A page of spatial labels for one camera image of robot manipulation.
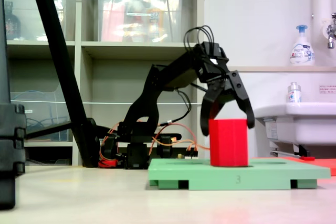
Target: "white sink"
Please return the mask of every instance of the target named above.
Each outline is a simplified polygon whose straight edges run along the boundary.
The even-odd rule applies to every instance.
[[[274,142],[336,145],[336,103],[285,103],[254,114],[265,121],[267,137]]]

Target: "red cylinder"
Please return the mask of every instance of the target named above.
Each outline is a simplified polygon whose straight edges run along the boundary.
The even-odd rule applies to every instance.
[[[246,119],[209,120],[210,164],[248,166]]]

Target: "black stand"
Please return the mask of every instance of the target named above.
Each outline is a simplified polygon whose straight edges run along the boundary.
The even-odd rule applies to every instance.
[[[24,107],[10,104],[4,0],[0,0],[0,209],[15,206],[15,177],[25,172],[24,139],[72,129],[85,167],[98,167],[108,129],[86,117],[54,0],[36,0],[71,122],[26,134]]]

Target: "red component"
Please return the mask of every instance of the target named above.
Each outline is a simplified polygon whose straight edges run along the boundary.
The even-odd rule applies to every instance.
[[[246,119],[209,120],[210,164],[248,166]]]
[[[314,161],[315,160],[315,157],[300,157],[301,160],[304,160],[304,161]]]
[[[98,162],[99,168],[113,168],[116,167],[118,164],[118,161],[116,159],[113,160],[100,160]]]

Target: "clear plastic container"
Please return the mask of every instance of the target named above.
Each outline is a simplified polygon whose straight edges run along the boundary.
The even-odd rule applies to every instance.
[[[60,86],[55,92],[28,90],[24,92],[11,92],[10,94],[13,104],[21,104],[25,107],[27,132],[69,121],[68,109]],[[28,141],[68,142],[70,139],[69,130],[65,130]]]
[[[47,41],[40,13],[35,0],[4,0],[12,3],[12,10],[5,13],[7,39]],[[76,0],[54,0],[65,40],[75,39]],[[10,19],[19,23],[17,30],[10,36]]]
[[[98,41],[182,42],[181,24],[182,0],[98,0]]]

